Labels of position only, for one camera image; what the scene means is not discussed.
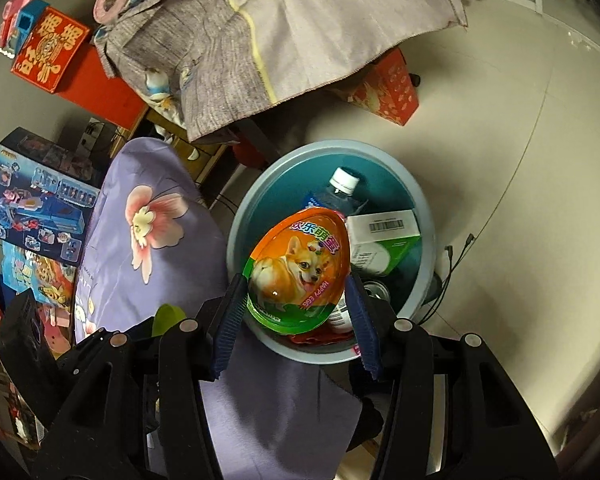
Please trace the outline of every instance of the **toy box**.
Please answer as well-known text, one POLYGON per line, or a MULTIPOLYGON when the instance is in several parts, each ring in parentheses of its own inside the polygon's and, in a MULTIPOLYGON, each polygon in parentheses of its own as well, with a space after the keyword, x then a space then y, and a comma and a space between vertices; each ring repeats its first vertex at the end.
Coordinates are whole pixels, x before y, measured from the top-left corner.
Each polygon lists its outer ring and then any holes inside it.
POLYGON ((6 286, 17 294, 30 288, 36 301, 71 312, 75 267, 7 242, 2 244, 2 254, 2 279, 6 286))
POLYGON ((77 265, 101 182, 88 158, 16 128, 0 143, 0 238, 77 265))
POLYGON ((89 31, 89 27, 59 10, 46 7, 17 54, 11 72, 47 92, 55 92, 89 31))

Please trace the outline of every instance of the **red gift box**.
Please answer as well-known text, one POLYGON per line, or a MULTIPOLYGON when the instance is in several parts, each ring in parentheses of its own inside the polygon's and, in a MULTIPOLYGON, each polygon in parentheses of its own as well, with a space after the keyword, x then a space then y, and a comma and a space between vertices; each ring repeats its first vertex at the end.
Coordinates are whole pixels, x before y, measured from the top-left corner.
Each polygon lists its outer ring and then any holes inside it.
POLYGON ((47 7, 16 57, 11 71, 53 93, 89 27, 47 7))
POLYGON ((330 89, 341 99, 400 126, 418 108, 418 95, 397 47, 330 89))

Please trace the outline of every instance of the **purple cloth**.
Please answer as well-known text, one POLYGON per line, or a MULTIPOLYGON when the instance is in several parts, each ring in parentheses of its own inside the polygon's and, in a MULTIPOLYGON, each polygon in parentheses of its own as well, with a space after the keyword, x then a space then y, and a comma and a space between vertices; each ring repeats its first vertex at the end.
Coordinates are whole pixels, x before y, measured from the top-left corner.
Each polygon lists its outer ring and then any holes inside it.
MULTIPOLYGON (((199 200, 167 144, 125 145, 95 205, 78 272, 78 341, 100 327, 127 330, 163 303, 195 316, 225 292, 224 240, 199 200)), ((273 353, 245 326, 228 369, 202 383, 202 393, 226 480, 333 479, 361 409, 319 367, 273 353)), ((156 440, 150 461, 164 474, 156 440)))

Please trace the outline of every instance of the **pink toy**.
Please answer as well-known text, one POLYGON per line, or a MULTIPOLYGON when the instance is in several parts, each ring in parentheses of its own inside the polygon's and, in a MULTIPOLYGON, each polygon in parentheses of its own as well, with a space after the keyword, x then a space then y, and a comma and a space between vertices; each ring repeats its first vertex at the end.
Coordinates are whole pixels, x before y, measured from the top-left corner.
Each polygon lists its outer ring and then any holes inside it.
POLYGON ((13 30, 16 28, 20 9, 30 1, 31 0, 9 0, 4 4, 4 9, 2 10, 2 24, 0 25, 0 48, 4 48, 9 42, 13 30))

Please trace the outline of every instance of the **blue toy packaging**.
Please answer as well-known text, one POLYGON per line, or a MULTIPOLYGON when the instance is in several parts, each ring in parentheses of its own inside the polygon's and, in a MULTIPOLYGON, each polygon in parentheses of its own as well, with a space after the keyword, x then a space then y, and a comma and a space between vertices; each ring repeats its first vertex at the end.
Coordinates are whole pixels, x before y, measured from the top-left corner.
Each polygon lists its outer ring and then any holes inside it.
POLYGON ((88 158, 16 128, 0 143, 0 238, 77 265, 101 182, 88 158))
POLYGON ((6 242, 2 244, 2 254, 2 278, 6 286, 17 294, 30 288, 40 303, 71 312, 75 267, 6 242))

